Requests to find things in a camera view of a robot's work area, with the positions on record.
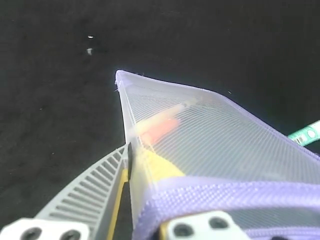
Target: black screw hole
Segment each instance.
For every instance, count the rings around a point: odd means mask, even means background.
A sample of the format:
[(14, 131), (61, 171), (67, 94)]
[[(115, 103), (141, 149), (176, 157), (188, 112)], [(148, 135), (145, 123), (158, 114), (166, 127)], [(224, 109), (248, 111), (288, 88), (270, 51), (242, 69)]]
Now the black screw hole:
[(271, 238), (271, 240), (288, 240), (288, 238), (285, 238), (283, 236), (274, 236), (273, 238)]
[(173, 232), (177, 237), (189, 237), (194, 234), (192, 227), (184, 223), (176, 225), (173, 229)]
[(42, 230), (39, 227), (30, 228), (22, 234), (21, 240), (37, 240), (40, 237), (41, 232)]
[(228, 223), (220, 217), (211, 218), (209, 220), (209, 225), (213, 229), (226, 229), (229, 227)]
[(70, 230), (65, 232), (60, 240), (79, 240), (80, 239), (80, 232), (76, 231), (76, 230)]

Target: dark background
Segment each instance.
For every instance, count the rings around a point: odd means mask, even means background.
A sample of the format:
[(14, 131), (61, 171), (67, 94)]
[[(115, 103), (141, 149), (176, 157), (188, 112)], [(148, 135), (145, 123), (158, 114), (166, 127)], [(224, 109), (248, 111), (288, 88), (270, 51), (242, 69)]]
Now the dark background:
[(0, 0), (0, 31), (0, 227), (125, 143), (117, 69), (219, 92), (285, 135), (320, 119), (316, 0)]

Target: white speck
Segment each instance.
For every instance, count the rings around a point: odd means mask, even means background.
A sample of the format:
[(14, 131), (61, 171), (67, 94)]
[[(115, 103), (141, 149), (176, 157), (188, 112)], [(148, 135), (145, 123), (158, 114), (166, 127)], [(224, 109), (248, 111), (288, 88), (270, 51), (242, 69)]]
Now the white speck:
[(307, 133), (308, 133), (309, 137), (312, 139), (316, 136), (316, 133), (314, 131), (308, 130)]
[(91, 47), (90, 47), (90, 48), (87, 48), (87, 49), (86, 49), (86, 53), (91, 56), (91, 55), (92, 55), (92, 50), (93, 50), (93, 49), (92, 49)]

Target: green measuring tape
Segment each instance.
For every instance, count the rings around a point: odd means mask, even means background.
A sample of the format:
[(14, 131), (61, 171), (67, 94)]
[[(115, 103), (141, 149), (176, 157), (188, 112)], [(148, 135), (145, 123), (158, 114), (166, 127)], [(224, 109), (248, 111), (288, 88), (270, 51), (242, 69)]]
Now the green measuring tape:
[(320, 120), (305, 128), (300, 129), (288, 136), (291, 140), (301, 146), (306, 146), (320, 139)]

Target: yellow strip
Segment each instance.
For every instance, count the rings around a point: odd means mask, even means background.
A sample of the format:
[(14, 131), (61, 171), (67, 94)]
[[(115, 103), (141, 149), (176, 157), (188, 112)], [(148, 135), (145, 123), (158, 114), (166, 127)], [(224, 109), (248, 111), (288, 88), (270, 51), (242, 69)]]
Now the yellow strip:
[(118, 212), (119, 212), (119, 207), (120, 207), (122, 190), (123, 190), (124, 184), (126, 182), (128, 182), (128, 169), (123, 169), (122, 174), (121, 174), (121, 179), (119, 182), (119, 186), (118, 186), (118, 192), (116, 193), (112, 218), (111, 218), (111, 222), (110, 222), (110, 226), (109, 226), (109, 231), (106, 236), (106, 240), (112, 240), (114, 237), (114, 232), (115, 232), (115, 228), (116, 228), (116, 222), (117, 222)]
[(166, 240), (167, 239), (167, 226), (168, 221), (162, 223), (159, 228), (159, 240)]

